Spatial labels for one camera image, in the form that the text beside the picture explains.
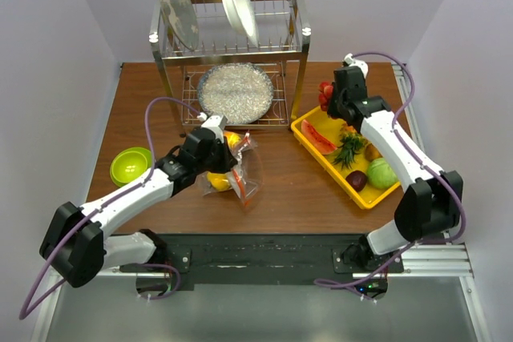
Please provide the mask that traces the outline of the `red fake strawberry bunch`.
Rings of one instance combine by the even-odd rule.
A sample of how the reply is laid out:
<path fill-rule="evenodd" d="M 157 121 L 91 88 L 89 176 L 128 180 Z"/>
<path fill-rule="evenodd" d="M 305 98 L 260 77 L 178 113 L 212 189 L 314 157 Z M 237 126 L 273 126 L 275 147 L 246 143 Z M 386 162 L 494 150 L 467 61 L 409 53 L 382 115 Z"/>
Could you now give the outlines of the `red fake strawberry bunch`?
<path fill-rule="evenodd" d="M 333 95 L 333 84 L 331 82 L 322 82 L 318 87 L 318 102 L 322 111 L 327 111 Z"/>

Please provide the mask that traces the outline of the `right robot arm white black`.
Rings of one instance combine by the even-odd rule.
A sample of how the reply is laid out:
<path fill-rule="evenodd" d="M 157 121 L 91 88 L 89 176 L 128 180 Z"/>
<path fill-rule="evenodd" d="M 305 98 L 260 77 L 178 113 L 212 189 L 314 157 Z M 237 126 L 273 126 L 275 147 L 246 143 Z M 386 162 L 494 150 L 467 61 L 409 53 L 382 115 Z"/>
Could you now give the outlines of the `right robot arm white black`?
<path fill-rule="evenodd" d="M 403 190 L 394 219 L 368 233 L 363 241 L 366 247 L 357 252 L 359 267 L 375 272 L 385 263 L 385 254 L 463 226 L 463 179 L 456 171 L 444 171 L 420 150 L 382 97 L 368 96 L 360 67 L 344 66 L 333 75 L 328 115 L 345 120 L 368 139 Z"/>

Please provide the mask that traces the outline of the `clear zip top bag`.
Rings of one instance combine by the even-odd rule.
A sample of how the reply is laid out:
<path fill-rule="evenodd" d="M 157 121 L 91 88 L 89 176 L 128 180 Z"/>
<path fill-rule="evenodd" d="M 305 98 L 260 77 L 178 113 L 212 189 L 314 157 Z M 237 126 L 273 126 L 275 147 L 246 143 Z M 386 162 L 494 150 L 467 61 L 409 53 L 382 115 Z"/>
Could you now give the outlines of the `clear zip top bag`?
<path fill-rule="evenodd" d="M 242 136 L 242 141 L 231 150 L 237 164 L 225 174 L 232 186 L 228 191 L 233 191 L 241 204 L 247 207 L 263 185 L 263 166 L 257 141 L 249 132 L 239 135 Z M 214 190 L 207 181 L 206 174 L 207 172 L 203 173 L 197 180 L 202 195 L 226 192 Z"/>

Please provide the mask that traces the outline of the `yellow fake bell pepper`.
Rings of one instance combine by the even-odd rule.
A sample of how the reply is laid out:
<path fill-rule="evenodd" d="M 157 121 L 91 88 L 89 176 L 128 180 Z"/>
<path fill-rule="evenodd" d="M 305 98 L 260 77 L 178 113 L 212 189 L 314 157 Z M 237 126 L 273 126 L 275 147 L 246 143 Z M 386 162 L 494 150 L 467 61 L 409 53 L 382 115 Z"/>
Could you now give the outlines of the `yellow fake bell pepper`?
<path fill-rule="evenodd" d="M 228 191 L 232 188 L 231 183 L 226 174 L 208 172 L 206 174 L 206 177 L 210 186 L 216 191 Z"/>

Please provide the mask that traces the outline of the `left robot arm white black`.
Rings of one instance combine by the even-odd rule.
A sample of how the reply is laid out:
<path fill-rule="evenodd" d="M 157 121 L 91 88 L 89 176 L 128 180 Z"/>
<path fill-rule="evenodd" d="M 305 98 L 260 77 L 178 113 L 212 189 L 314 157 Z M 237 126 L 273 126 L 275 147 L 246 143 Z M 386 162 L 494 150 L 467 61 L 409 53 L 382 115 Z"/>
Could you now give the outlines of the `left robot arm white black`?
<path fill-rule="evenodd" d="M 81 207 L 71 202 L 59 206 L 39 253 L 74 288 L 119 264 L 140 264 L 157 272 L 165 265 L 166 252 L 156 246 L 155 236 L 136 233 L 117 241 L 110 236 L 142 211 L 193 185 L 198 175 L 224 174 L 236 164 L 220 128 L 197 127 L 183 145 L 133 182 Z"/>

